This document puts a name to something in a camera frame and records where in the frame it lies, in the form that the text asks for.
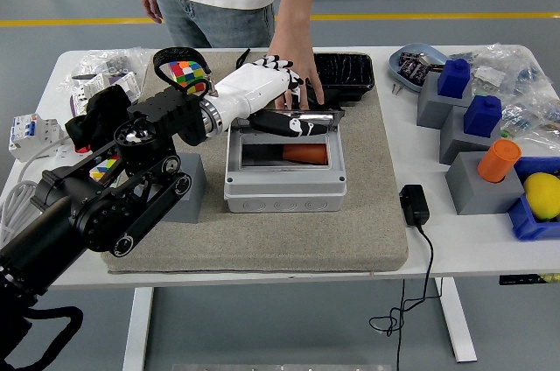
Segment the person's left hand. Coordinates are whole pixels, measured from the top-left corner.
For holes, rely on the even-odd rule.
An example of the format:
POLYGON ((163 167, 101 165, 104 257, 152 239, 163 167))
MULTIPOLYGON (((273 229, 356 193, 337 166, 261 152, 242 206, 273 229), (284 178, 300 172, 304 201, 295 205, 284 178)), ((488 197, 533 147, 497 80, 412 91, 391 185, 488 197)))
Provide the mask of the person's left hand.
POLYGON ((277 56, 280 60, 293 63, 291 70, 303 81, 299 86, 298 108, 309 109, 307 84, 310 84, 318 104, 325 102, 322 84, 316 68, 312 42, 309 32, 284 31, 277 28, 267 51, 268 56, 277 56))

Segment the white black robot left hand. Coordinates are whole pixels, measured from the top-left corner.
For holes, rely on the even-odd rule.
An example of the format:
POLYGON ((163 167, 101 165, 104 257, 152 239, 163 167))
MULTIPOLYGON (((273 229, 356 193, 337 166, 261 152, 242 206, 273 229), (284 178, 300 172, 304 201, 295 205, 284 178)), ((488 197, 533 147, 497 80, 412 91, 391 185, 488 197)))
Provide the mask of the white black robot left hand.
POLYGON ((254 130, 281 137, 325 134, 328 131, 325 125, 265 108, 287 91, 300 94, 303 81, 291 66, 290 61, 268 56, 242 65, 217 82, 213 92, 200 100, 206 136, 219 135, 235 119, 245 119, 254 130))

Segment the person's right hand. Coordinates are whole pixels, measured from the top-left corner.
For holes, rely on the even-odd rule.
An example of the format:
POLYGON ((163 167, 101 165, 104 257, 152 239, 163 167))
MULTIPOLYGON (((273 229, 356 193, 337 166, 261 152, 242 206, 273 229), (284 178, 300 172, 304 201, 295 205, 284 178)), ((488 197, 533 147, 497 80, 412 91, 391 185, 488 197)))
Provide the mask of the person's right hand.
POLYGON ((154 23, 162 24, 163 23, 163 16, 161 11, 158 7, 157 0, 140 0, 140 3, 143 7, 145 15, 154 23))

